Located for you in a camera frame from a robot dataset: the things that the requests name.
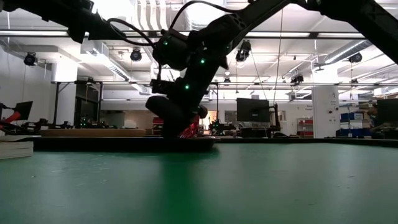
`robotic arm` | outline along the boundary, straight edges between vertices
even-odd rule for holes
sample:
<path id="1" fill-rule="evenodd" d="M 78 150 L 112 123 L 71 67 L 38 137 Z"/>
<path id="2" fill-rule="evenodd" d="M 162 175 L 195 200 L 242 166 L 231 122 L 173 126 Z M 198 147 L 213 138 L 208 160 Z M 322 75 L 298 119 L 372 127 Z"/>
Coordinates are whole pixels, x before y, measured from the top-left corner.
<path id="1" fill-rule="evenodd" d="M 206 28 L 191 31 L 188 36 L 172 28 L 162 31 L 153 56 L 161 65 L 186 70 L 175 82 L 152 81 L 152 96 L 147 108 L 164 120 L 164 136 L 175 137 L 192 123 L 194 117 L 206 116 L 200 106 L 203 95 L 219 66 L 228 68 L 226 56 L 238 46 L 245 35 L 290 3 L 318 11 L 332 19 L 349 22 L 395 63 L 398 63 L 398 21 L 374 0 L 249 0 L 242 10 L 224 15 Z M 0 0 L 0 9 L 13 11 L 18 7 L 69 28 L 70 37 L 82 43 L 85 32 L 89 39 L 123 40 L 125 35 L 100 15 L 92 14 L 89 0 Z"/>

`table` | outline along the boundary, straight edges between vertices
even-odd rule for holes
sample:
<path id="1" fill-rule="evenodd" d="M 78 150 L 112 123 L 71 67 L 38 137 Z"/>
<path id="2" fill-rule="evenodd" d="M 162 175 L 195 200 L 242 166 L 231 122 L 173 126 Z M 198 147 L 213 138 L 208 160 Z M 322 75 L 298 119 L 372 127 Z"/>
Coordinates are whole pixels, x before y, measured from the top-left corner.
<path id="1" fill-rule="evenodd" d="M 0 223 L 397 223 L 398 150 L 216 144 L 0 161 Z"/>

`ceiling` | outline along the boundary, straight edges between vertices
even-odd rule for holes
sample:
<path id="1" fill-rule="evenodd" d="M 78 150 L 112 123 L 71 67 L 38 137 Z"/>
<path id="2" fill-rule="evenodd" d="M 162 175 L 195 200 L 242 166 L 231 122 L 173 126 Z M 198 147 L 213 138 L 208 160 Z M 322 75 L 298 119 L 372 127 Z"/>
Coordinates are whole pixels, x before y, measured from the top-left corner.
<path id="1" fill-rule="evenodd" d="M 133 22 L 141 29 L 148 27 L 149 29 L 163 28 L 161 18 L 165 18 L 167 26 L 171 24 L 177 11 L 183 5 L 183 1 L 179 0 L 159 0 L 159 1 L 140 1 L 140 0 L 114 0 L 112 5 L 115 9 L 108 9 L 108 16 L 119 16 L 129 22 Z M 161 5 L 165 1 L 165 15 L 161 13 Z M 382 0 L 379 2 L 393 16 L 398 17 L 398 0 Z M 137 8 L 135 17 L 132 12 L 127 10 L 136 3 Z M 241 9 L 247 5 L 244 1 L 227 0 L 226 7 L 230 9 Z M 189 30 L 187 18 L 182 14 L 175 25 L 177 30 Z M 0 29 L 1 30 L 65 30 L 54 22 L 42 21 L 39 16 L 33 15 L 23 10 L 14 12 L 0 12 Z M 266 20 L 254 31 L 269 32 L 357 32 L 348 23 L 331 20 L 322 16 L 318 12 L 306 11 L 298 5 L 290 4 L 270 19 Z M 283 82 L 290 81 L 293 75 L 289 73 L 293 68 L 300 65 L 314 55 L 322 58 L 340 47 L 350 43 L 351 40 L 333 40 L 319 39 L 317 41 L 310 39 L 279 39 L 278 36 L 271 39 L 248 39 L 252 46 L 251 55 L 247 58 L 244 65 L 237 65 L 235 61 L 236 51 L 232 51 L 228 55 L 228 64 L 230 79 L 232 82 Z M 68 52 L 73 59 L 79 63 L 79 75 L 92 76 L 97 80 L 113 81 L 116 76 L 105 67 L 102 63 L 90 60 L 90 55 L 81 53 L 80 44 L 71 39 L 64 38 L 36 38 L 36 37 L 11 37 L 8 42 L 7 37 L 0 37 L 0 44 L 18 44 L 18 45 L 54 45 Z M 104 40 L 109 47 L 109 57 L 119 64 L 125 71 L 129 73 L 135 80 L 149 81 L 151 79 L 152 61 L 148 57 L 148 51 L 141 49 L 142 60 L 140 62 L 132 62 L 129 58 L 133 46 L 117 40 Z M 394 64 L 392 60 L 386 57 L 375 46 L 368 47 L 361 51 L 363 61 L 354 64 L 351 71 L 351 64 L 348 62 L 338 62 L 338 76 L 341 82 L 348 82 L 353 77 L 363 74 L 371 74 L 385 66 Z M 304 62 L 308 66 L 303 67 L 300 71 L 304 75 L 305 81 L 311 81 L 311 63 Z M 215 76 L 215 80 L 223 81 L 225 77 L 225 69 L 220 68 Z M 385 79 L 398 77 L 398 67 L 392 67 L 392 70 L 379 73 L 364 82 L 379 82 Z M 223 88 L 234 88 L 233 86 L 224 86 Z M 258 86 L 250 86 L 250 88 L 259 88 Z M 123 90 L 132 89 L 130 87 L 122 87 L 121 85 L 108 86 L 107 89 Z"/>

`black monitor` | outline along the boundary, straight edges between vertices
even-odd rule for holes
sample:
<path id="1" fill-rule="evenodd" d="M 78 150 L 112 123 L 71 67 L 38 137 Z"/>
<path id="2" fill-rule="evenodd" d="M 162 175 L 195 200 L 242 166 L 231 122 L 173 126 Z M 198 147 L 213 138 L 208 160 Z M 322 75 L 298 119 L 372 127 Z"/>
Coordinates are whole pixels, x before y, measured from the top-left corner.
<path id="1" fill-rule="evenodd" d="M 30 109 L 32 109 L 33 101 L 17 103 L 14 108 L 14 111 L 17 111 L 21 117 L 18 118 L 18 121 L 24 121 L 29 119 Z"/>
<path id="2" fill-rule="evenodd" d="M 380 123 L 398 122 L 398 99 L 378 100 L 377 119 Z"/>
<path id="3" fill-rule="evenodd" d="M 237 98 L 238 121 L 270 122 L 269 101 Z"/>

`white pillar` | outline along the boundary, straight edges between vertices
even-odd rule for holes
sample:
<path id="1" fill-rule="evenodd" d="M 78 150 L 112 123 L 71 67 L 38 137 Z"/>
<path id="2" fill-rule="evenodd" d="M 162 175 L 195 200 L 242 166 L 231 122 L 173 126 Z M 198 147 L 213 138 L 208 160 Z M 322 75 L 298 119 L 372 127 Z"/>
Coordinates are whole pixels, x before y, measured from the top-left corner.
<path id="1" fill-rule="evenodd" d="M 54 63 L 52 74 L 53 82 L 74 82 L 77 80 L 77 63 L 69 61 Z M 60 85 L 62 91 L 58 95 L 57 124 L 62 124 L 64 121 L 73 124 L 75 117 L 76 85 L 69 84 L 66 87 L 65 85 L 63 83 Z"/>
<path id="2" fill-rule="evenodd" d="M 313 71 L 314 83 L 338 83 L 337 69 L 325 67 Z M 340 129 L 340 112 L 337 86 L 315 86 L 312 88 L 314 138 L 336 137 Z"/>

